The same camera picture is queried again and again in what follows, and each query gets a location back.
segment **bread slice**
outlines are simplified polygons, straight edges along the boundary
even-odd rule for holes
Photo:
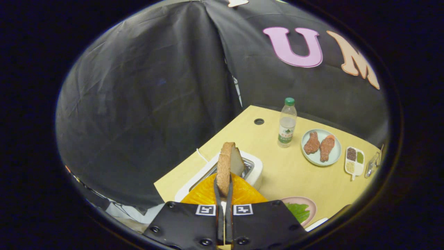
[[[228,186],[230,184],[230,172],[241,176],[245,165],[242,160],[239,149],[234,142],[224,143],[218,160],[218,169],[216,182],[221,196],[228,195]]]

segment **pink plate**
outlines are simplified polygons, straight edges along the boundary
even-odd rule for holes
[[[316,214],[316,204],[314,203],[314,201],[312,201],[306,197],[293,196],[293,197],[283,198],[283,199],[281,199],[281,201],[284,203],[290,203],[290,204],[297,203],[297,204],[307,204],[308,205],[306,211],[310,211],[310,215],[308,216],[308,219],[304,220],[301,223],[301,226],[306,226],[311,220],[313,220],[314,215]]]

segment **light blue plate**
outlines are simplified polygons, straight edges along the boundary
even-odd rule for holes
[[[317,138],[319,140],[319,143],[322,143],[322,141],[329,135],[333,135],[335,138],[334,147],[332,148],[332,151],[329,154],[328,161],[321,162],[321,150],[320,149],[318,151],[316,151],[316,153],[311,153],[311,154],[307,154],[304,151],[304,146],[308,142],[308,139],[310,139],[310,133],[314,132],[314,131],[317,132]],[[323,129],[312,129],[312,130],[307,131],[304,134],[304,136],[302,137],[301,149],[302,149],[302,153],[304,154],[304,156],[307,158],[307,160],[309,162],[313,163],[314,165],[321,166],[321,167],[329,166],[329,165],[332,165],[333,163],[337,162],[339,160],[339,157],[341,157],[341,152],[342,152],[342,147],[341,147],[341,144],[339,143],[337,137],[334,134],[328,132],[327,130],[323,130]]]

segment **pink letter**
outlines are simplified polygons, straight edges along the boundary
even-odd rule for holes
[[[289,65],[311,68],[316,67],[322,62],[321,46],[317,40],[319,33],[308,28],[296,28],[296,32],[302,34],[307,42],[308,55],[299,56],[296,55],[290,47],[290,41],[288,41],[287,34],[288,29],[282,27],[271,27],[264,29],[264,33],[271,39],[274,51],[279,59],[288,63]]]

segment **white cable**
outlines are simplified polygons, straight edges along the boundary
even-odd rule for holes
[[[207,159],[205,159],[205,157],[204,157],[203,155],[200,154],[199,149],[196,149],[196,151],[197,151],[197,153],[200,155],[200,157],[202,157],[202,159],[204,159],[204,160],[208,163]]]

